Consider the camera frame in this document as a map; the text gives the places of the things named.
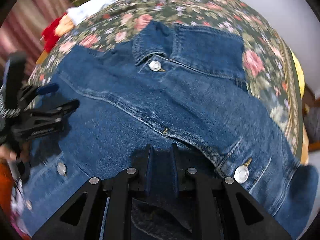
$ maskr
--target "red cloth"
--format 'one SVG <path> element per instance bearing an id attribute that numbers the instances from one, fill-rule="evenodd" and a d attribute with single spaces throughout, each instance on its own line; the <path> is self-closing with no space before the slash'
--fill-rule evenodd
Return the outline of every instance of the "red cloth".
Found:
<path id="1" fill-rule="evenodd" d="M 44 50 L 46 52 L 50 52 L 53 47 L 56 45 L 56 43 L 59 40 L 59 36 L 56 36 L 54 34 L 54 30 L 56 29 L 56 27 L 59 25 L 59 21 L 62 19 L 63 16 L 65 16 L 66 13 L 64 15 L 62 15 L 60 18 L 55 19 L 48 27 L 46 27 L 41 35 L 44 38 L 45 41 L 45 45 L 44 45 Z"/>

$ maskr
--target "green floral fabric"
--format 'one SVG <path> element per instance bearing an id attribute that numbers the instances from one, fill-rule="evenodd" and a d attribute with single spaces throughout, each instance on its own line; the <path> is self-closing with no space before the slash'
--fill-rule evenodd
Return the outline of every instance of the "green floral fabric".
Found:
<path id="1" fill-rule="evenodd" d="M 168 26 L 207 25 L 242 36 L 249 93 L 263 102 L 293 154 L 300 158 L 301 99 L 292 53 L 269 23 L 239 0 L 120 0 L 65 34 L 36 67 L 29 83 L 48 83 L 75 44 L 99 51 L 112 49 L 116 43 L 132 39 L 150 20 Z"/>

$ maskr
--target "metal snap button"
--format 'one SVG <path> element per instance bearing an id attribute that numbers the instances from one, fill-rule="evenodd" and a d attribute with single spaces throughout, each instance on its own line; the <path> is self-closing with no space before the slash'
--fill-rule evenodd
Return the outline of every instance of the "metal snap button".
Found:
<path id="1" fill-rule="evenodd" d="M 161 69 L 161 63 L 159 61 L 151 61 L 149 63 L 149 68 L 153 71 L 159 71 Z"/>
<path id="2" fill-rule="evenodd" d="M 64 176 L 67 172 L 67 167 L 63 163 L 58 163 L 57 171 L 61 176 Z"/>
<path id="3" fill-rule="evenodd" d="M 240 183 L 240 184 L 245 183 L 247 181 L 248 177 L 249 177 L 249 170 L 246 166 L 241 165 L 238 168 L 236 168 L 235 180 L 238 183 Z"/>

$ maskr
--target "blue denim jacket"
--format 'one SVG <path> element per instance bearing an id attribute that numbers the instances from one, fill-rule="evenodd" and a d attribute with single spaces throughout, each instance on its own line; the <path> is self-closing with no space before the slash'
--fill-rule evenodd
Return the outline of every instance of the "blue denim jacket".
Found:
<path id="1" fill-rule="evenodd" d="M 160 22 L 105 53 L 75 46 L 52 78 L 60 94 L 42 100 L 46 106 L 78 98 L 80 107 L 63 134 L 33 145 L 38 164 L 25 186 L 33 209 L 23 214 L 30 232 L 89 177 L 113 177 L 131 166 L 147 143 L 159 152 L 148 203 L 190 229 L 186 206 L 165 186 L 167 153 L 179 142 L 194 167 L 212 176 L 234 177 L 246 165 L 242 186 L 295 239 L 307 223 L 318 175 L 299 165 L 266 108 L 248 94 L 243 49 L 242 38 L 231 33 Z M 152 61 L 161 64 L 159 71 L 150 69 Z M 48 144 L 61 152 L 54 154 Z M 59 162 L 67 166 L 66 176 L 57 173 Z"/>

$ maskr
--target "white wall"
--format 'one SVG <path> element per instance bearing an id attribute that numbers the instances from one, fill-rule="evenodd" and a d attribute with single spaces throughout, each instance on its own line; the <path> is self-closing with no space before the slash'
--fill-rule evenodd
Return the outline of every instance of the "white wall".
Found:
<path id="1" fill-rule="evenodd" d="M 305 0 L 242 0 L 265 17 L 299 59 L 305 81 L 320 97 L 320 22 Z"/>

